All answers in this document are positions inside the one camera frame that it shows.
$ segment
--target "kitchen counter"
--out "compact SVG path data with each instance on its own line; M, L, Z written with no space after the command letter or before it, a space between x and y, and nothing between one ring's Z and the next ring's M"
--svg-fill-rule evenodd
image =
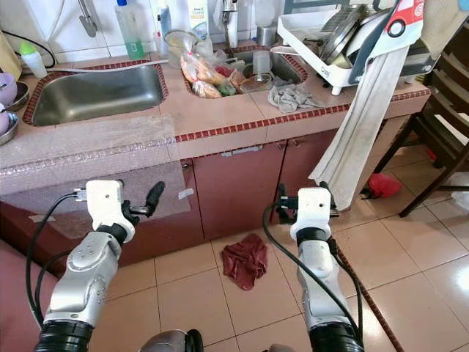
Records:
M103 60L75 64L75 68L98 64ZM17 136L0 147L0 194L338 128L356 88L333 96L330 88L322 87L314 70L307 65L303 68L308 76L302 85L323 108L299 109L284 116L268 103L267 91L215 100L199 98L188 91L180 70L164 64L169 96L154 108L45 127L21 120ZM22 80L32 93L37 80L30 76ZM405 84L395 91L385 118L420 111L428 97L425 86ZM24 109L18 112L20 118L22 113Z

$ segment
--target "towel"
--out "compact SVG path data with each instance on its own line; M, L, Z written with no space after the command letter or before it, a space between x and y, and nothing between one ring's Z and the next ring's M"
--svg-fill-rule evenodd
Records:
M376 57L367 67L336 136L309 178L325 181L337 208L351 206L355 189L394 93L409 47Z
M284 114L290 114L298 108L314 108L320 106L313 101L311 93L294 84L288 86L273 87L267 97L269 103L277 106Z
M223 274L243 290L254 287L256 279L267 270L267 247L255 233L247 235L241 242L226 246L221 252Z

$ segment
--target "sink basin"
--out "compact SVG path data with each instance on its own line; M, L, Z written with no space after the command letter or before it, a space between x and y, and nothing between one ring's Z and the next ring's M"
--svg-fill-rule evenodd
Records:
M158 71L153 66L79 73L56 78L43 87L32 124L56 125L140 111L157 106L163 99Z
M254 51L243 51L234 54L234 57L244 60L246 66L243 70L245 77L252 76L252 56ZM270 53L270 61L272 62L272 73L284 81L292 80L292 83L300 83L301 77L298 71L280 54Z

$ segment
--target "cabinet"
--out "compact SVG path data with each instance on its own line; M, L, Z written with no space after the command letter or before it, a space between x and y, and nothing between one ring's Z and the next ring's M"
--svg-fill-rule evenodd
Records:
M181 161L181 165L185 187L193 189L193 194L188 196L190 210L137 225L133 240L123 247L122 256L119 259L120 266L137 263L177 249L195 246L204 240L192 161ZM135 187L142 175L146 175L145 169L129 172L129 175L127 175L128 180L125 180L127 188ZM110 176L106 178L118 179L122 177ZM139 202L144 201L144 196L139 198L141 198L138 199ZM1 237L23 253L26 253L29 241L37 226L28 218L30 215L34 214L5 203L0 205ZM48 224L37 242L34 250L34 260L39 264L43 264L53 255L75 248L81 240L82 238L73 240L66 238ZM52 271L56 274L63 268L64 264L59 263Z
M203 242L204 235L193 162L192 160L184 160L181 161L181 165L186 188L192 188L194 191L192 195L188 196L191 209L137 225L133 240L122 248L120 265L136 263Z
M276 193L284 143L228 154L193 160L205 240L262 226L262 212Z
M279 178L279 183L287 187L288 195L297 195L302 187L316 186L308 176L321 160L336 132L337 130L323 131L288 140ZM276 213L272 217L272 222L278 223Z

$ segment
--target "chair leg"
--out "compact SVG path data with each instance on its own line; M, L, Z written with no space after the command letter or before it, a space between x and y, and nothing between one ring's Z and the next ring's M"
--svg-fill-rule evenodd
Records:
M423 192L421 192L403 211L399 213L401 218L409 215L409 213L416 208L417 205L422 203L432 192L437 191L439 187L445 183L452 174L454 174L458 168L465 163L466 158L469 155L469 143L464 147L462 152L457 156L454 163L441 173L430 186L428 186Z
M373 173L379 174L383 169L384 166L391 160L391 158L396 154L396 151L404 144L405 140L409 136L410 132L412 132L412 118L407 121L406 125L402 129L401 133L396 137L394 143L389 147L389 150L386 154L381 158L378 165L374 168Z

